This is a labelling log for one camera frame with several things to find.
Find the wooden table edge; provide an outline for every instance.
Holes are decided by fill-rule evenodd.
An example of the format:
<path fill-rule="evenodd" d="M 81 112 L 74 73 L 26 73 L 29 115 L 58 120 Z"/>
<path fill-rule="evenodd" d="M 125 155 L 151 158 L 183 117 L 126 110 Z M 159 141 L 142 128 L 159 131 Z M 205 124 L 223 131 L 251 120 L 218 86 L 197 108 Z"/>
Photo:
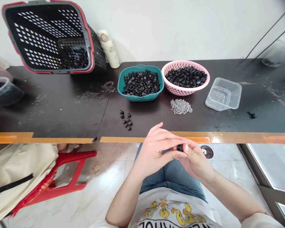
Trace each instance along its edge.
<path fill-rule="evenodd" d="M 171 133 L 191 139 L 197 143 L 270 143 L 285 144 L 285 133 L 265 132 L 187 132 L 172 131 Z M 144 137 L 107 137 L 103 143 L 142 143 Z"/>
<path fill-rule="evenodd" d="M 33 138 L 33 132 L 0 132 L 0 144 L 10 143 L 92 143 L 94 138 Z"/>

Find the table surface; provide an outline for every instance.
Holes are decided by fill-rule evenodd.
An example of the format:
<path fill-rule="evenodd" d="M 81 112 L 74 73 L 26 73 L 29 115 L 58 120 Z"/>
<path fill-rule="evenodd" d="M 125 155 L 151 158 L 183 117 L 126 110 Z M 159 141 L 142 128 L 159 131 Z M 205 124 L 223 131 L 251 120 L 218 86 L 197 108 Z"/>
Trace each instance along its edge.
<path fill-rule="evenodd" d="M 210 83 L 189 96 L 176 96 L 166 88 L 150 102 L 130 102 L 117 92 L 111 93 L 97 135 L 101 142 L 142 142 L 149 129 L 163 122 L 163 128 L 200 143 L 281 143 L 285 144 L 285 65 L 271 68 L 256 60 L 198 60 L 210 74 Z M 121 71 L 139 64 L 161 69 L 168 61 L 124 62 Z M 215 111 L 205 105 L 215 78 L 224 78 L 242 85 L 239 108 Z M 176 115 L 172 99 L 184 99 L 192 113 Z M 119 117 L 119 110 L 131 113 L 132 130 L 128 131 Z M 257 115 L 251 119 L 247 112 Z"/>
<path fill-rule="evenodd" d="M 256 60 L 198 60 L 210 74 L 208 86 L 180 97 L 166 88 L 150 102 L 130 102 L 117 92 L 121 71 L 139 64 L 162 68 L 167 61 L 124 62 L 105 74 L 40 75 L 24 67 L 11 67 L 14 84 L 25 95 L 0 107 L 0 143 L 142 142 L 149 129 L 163 128 L 199 143 L 285 144 L 285 65 L 271 68 Z M 242 85 L 239 108 L 217 112 L 205 106 L 215 78 Z M 113 81 L 112 90 L 104 87 Z M 172 99 L 185 99 L 192 113 L 176 115 Z M 131 113 L 128 131 L 119 110 Z M 250 119 L 247 112 L 256 113 Z"/>
<path fill-rule="evenodd" d="M 0 143 L 90 143 L 110 97 L 118 69 L 106 73 L 35 74 L 10 67 L 13 83 L 25 92 L 17 103 L 0 107 Z"/>

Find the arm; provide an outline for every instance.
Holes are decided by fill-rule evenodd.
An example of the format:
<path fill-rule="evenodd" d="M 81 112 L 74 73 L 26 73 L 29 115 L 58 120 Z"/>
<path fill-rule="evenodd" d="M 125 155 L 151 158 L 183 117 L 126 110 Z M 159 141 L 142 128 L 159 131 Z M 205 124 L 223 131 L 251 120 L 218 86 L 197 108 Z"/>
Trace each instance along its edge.
<path fill-rule="evenodd" d="M 126 227 L 131 221 L 144 179 L 138 176 L 139 173 L 141 172 L 133 167 L 118 190 L 105 218 L 109 224 Z"/>
<path fill-rule="evenodd" d="M 246 190 L 216 170 L 214 170 L 212 180 L 201 180 L 201 182 L 240 222 L 255 213 L 267 214 Z"/>
<path fill-rule="evenodd" d="M 143 142 L 129 175 L 109 207 L 106 215 L 109 224 L 127 227 L 133 217 L 144 178 L 157 172 L 173 159 L 187 157 L 176 150 L 162 154 L 162 150 L 183 144 L 186 140 L 161 129 L 161 126 L 162 123 L 151 128 Z"/>
<path fill-rule="evenodd" d="M 255 213 L 267 214 L 265 209 L 246 190 L 226 179 L 211 167 L 196 142 L 187 139 L 183 148 L 187 158 L 181 158 L 180 162 L 186 171 L 212 192 L 240 222 Z"/>

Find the hand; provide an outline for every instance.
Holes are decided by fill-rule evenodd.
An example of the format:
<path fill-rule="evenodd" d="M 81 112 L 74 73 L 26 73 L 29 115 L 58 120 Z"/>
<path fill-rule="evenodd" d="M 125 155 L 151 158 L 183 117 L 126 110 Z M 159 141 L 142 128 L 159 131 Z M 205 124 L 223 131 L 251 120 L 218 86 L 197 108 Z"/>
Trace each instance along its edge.
<path fill-rule="evenodd" d="M 180 158 L 179 161 L 185 170 L 199 181 L 211 181 L 214 177 L 214 170 L 200 146 L 196 142 L 186 139 L 183 150 L 187 157 Z"/>
<path fill-rule="evenodd" d="M 143 142 L 139 155 L 134 162 L 132 170 L 141 175 L 142 180 L 160 170 L 173 159 L 187 157 L 183 152 L 170 150 L 162 154 L 162 150 L 174 148 L 186 143 L 186 139 L 173 135 L 167 130 L 161 129 L 162 122 L 152 127 Z"/>

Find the black plastic basket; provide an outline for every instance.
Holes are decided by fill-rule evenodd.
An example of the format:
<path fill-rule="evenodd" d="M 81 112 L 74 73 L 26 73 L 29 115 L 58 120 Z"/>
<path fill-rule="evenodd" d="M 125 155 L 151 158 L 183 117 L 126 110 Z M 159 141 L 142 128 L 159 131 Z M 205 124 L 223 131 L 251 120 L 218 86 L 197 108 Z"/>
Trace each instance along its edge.
<path fill-rule="evenodd" d="M 105 70 L 105 53 L 82 9 L 70 1 L 7 4 L 2 16 L 24 66 L 35 73 Z"/>

